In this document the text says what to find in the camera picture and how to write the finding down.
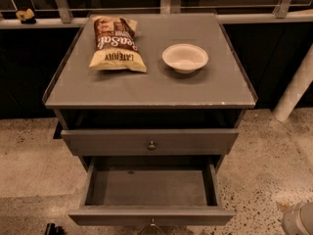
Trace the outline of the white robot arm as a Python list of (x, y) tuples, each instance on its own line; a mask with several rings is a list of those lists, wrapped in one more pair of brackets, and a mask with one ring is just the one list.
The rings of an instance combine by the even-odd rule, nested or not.
[(313, 235), (313, 203), (298, 203), (283, 215), (282, 227), (286, 235)]

